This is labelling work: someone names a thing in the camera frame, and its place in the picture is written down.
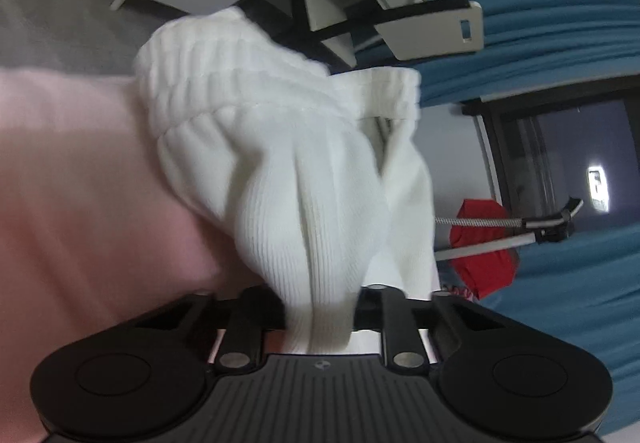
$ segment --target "white fabric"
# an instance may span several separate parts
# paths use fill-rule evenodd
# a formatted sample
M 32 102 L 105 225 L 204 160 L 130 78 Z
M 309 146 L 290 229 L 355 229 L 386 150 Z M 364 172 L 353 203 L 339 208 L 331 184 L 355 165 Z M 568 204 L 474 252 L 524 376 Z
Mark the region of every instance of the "white fabric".
M 283 300 L 286 351 L 344 347 L 363 283 L 437 287 L 417 72 L 331 77 L 229 9 L 163 26 L 136 74 L 170 185 Z

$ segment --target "blue curtain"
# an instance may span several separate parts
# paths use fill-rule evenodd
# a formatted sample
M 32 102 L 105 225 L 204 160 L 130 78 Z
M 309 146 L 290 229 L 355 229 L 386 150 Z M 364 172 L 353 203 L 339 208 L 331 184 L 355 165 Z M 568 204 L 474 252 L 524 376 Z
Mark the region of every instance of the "blue curtain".
M 520 250 L 510 287 L 482 304 L 583 347 L 611 373 L 613 403 L 600 429 L 640 419 L 640 225 L 576 233 Z
M 472 0 L 485 48 L 402 63 L 422 75 L 422 107 L 640 72 L 640 0 Z M 360 52 L 367 64 L 385 45 Z

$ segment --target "pink surface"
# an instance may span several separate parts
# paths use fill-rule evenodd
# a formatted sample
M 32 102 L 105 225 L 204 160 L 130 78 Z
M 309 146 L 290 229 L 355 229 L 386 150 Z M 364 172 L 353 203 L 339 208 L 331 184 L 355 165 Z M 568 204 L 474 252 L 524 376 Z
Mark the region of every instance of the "pink surface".
M 29 379 L 53 350 L 258 282 L 155 158 L 130 80 L 0 70 L 0 442 L 43 438 Z

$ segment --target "ribbed fabric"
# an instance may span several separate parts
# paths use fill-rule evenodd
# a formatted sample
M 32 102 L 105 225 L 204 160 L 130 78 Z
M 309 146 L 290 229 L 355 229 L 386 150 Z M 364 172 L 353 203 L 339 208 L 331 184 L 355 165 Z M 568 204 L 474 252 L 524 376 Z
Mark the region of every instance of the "ribbed fabric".
M 396 191 L 384 170 L 380 177 L 358 120 L 382 111 L 413 124 L 419 76 L 380 68 L 329 77 L 236 9 L 163 26 L 140 50 L 136 74 L 171 187 L 234 238 L 244 262 L 283 300 L 284 349 L 344 347 L 371 261 L 401 248 L 389 237 L 400 219 Z M 411 101 L 397 97 L 408 93 Z M 431 261 L 419 268 L 428 279 L 416 282 L 431 282 L 434 268 L 426 201 L 420 221 L 431 230 L 420 249 L 431 250 Z M 388 273 L 401 275 L 398 282 L 413 275 L 397 267 Z

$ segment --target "metal screw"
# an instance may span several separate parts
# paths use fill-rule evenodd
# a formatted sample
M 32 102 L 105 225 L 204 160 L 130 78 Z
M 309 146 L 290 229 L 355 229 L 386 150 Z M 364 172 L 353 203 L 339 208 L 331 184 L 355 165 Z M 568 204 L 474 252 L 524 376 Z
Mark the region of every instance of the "metal screw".
M 404 353 L 398 353 L 394 357 L 394 363 L 399 367 L 415 369 L 416 367 L 420 367 L 424 363 L 424 358 L 422 358 L 418 353 L 406 351 Z
M 251 362 L 251 359 L 244 353 L 227 353 L 220 357 L 220 364 L 229 369 L 240 369 L 240 367 L 244 367 L 249 362 Z

